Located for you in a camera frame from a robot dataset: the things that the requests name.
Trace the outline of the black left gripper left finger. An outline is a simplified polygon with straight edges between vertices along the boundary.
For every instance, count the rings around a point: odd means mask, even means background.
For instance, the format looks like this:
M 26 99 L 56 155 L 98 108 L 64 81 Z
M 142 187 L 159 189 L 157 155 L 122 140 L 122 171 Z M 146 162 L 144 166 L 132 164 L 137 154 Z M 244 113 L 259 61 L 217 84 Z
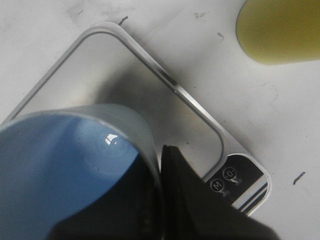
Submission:
M 158 190 L 147 169 L 130 169 L 106 194 L 57 223 L 51 240 L 160 240 Z

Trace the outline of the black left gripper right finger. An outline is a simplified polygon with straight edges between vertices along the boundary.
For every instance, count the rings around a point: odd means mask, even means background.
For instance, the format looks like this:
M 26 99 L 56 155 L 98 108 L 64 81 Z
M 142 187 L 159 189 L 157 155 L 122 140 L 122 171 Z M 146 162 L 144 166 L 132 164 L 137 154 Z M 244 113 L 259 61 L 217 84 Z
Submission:
M 164 145 L 161 183 L 166 240 L 253 240 L 252 222 L 199 178 L 176 146 Z

